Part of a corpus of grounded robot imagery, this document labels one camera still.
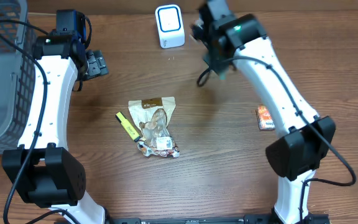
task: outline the white label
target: white label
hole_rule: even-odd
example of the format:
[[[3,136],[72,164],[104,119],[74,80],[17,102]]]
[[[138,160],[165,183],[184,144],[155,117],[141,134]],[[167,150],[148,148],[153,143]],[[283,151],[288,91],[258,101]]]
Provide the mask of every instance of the white label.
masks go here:
[[[157,138],[157,150],[172,149],[171,137],[158,137]]]

